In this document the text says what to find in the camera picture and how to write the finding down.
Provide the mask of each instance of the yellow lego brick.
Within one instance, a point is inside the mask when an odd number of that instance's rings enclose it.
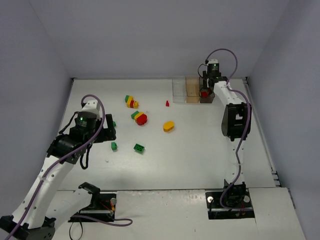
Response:
[[[139,103],[137,101],[134,101],[133,103],[133,108],[137,109],[139,107]]]
[[[137,122],[137,118],[140,117],[142,114],[144,114],[144,113],[143,112],[139,112],[137,115],[134,116],[135,122]]]

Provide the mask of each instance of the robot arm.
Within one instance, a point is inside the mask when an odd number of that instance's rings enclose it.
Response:
[[[221,76],[219,71],[219,62],[216,59],[211,59],[207,62],[207,69],[206,71],[203,71],[203,86],[205,89],[210,88],[213,90],[215,95],[220,98],[222,104],[225,106],[221,123],[221,131],[226,137],[225,139],[229,150],[227,172],[225,176],[225,182],[229,185],[233,182],[233,179],[235,179],[239,169],[239,163],[235,158],[235,151],[245,130],[248,118],[248,107],[247,104],[242,102],[237,94],[232,91],[230,84],[227,83],[227,78]],[[246,140],[250,130],[251,117],[249,127],[243,140]],[[242,147],[238,151],[240,164],[243,163],[244,142],[241,146]],[[234,184],[241,185],[243,182],[244,177],[241,172],[240,177]]]
[[[78,162],[78,159],[85,154],[86,148],[72,154],[54,167],[52,166],[61,157],[78,149],[94,136],[102,124],[99,110],[100,104],[97,100],[89,100],[82,105],[82,110],[78,112],[75,119],[75,126],[70,128],[69,134],[62,133],[54,139],[47,150],[47,157],[44,160],[41,171],[28,194],[11,216],[1,217],[0,228],[10,233],[17,226],[20,219],[24,218],[13,234],[14,237],[19,240],[38,240],[44,238],[50,240],[53,238],[55,229],[63,222],[79,210],[96,204],[96,200],[100,195],[100,189],[85,182],[79,186],[79,189],[72,194],[70,199],[60,202],[53,212],[48,212],[49,205],[58,187]],[[93,143],[102,143],[116,139],[112,115],[106,114],[105,119],[108,128],[102,128],[87,149]],[[27,205],[31,202],[31,207],[26,213]]]

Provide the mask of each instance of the clear plastic container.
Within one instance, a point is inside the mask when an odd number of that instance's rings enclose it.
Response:
[[[184,76],[172,79],[172,95],[174,103],[185,103],[187,97],[186,78]]]

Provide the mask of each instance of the white table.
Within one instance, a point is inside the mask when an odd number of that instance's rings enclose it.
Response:
[[[231,80],[231,86],[245,92],[241,79]],[[77,164],[60,190],[75,190],[83,182],[108,191],[223,187],[229,139],[221,132],[225,106],[218,97],[212,104],[173,103],[171,79],[75,80],[62,126],[81,109],[86,94],[98,96],[106,113],[112,114],[118,150],[113,152],[110,142],[94,144],[89,168],[82,170]],[[127,108],[126,95],[139,102],[138,110],[148,117],[146,125],[138,126],[131,119],[135,109]],[[167,121],[175,122],[170,133],[163,131]],[[145,147],[144,154],[134,152],[136,143]],[[247,187],[275,187],[254,116],[243,154]]]
[[[231,86],[245,92],[240,79]],[[205,189],[221,189],[225,178],[228,139],[221,133],[225,106],[175,104],[172,81],[76,80],[62,121],[64,126],[86,94],[97,95],[116,121],[118,151],[111,143],[95,144],[89,168],[77,164],[68,174],[51,205],[67,198],[83,182],[102,190],[117,191],[116,218],[131,218],[129,227],[84,223],[83,240],[304,240],[290,195],[275,186],[271,164],[255,117],[244,146],[244,178],[249,188],[255,218],[208,220]],[[139,111],[148,116],[144,126],[131,119],[125,95],[139,101]],[[169,100],[170,107],[165,107]],[[173,132],[163,124],[174,121]],[[145,146],[143,155],[134,152]],[[70,223],[64,223],[54,239],[69,239]],[[81,229],[74,224],[72,236]]]
[[[251,188],[255,218],[208,220],[204,190],[119,191],[116,218],[131,218],[128,227],[84,223],[81,240],[304,240],[286,188]],[[55,201],[68,197],[59,191]],[[54,240],[69,239],[64,223]],[[78,223],[72,227],[78,239]]]

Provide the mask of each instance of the white wall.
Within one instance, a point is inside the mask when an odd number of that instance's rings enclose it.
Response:
[[[289,0],[30,0],[72,77],[196,74],[216,48],[248,76]],[[226,75],[232,55],[215,55]]]
[[[308,240],[320,236],[320,1],[291,0],[249,78],[273,160]]]
[[[71,81],[30,3],[0,5],[0,216],[36,179],[65,110]],[[7,234],[0,230],[0,239]]]

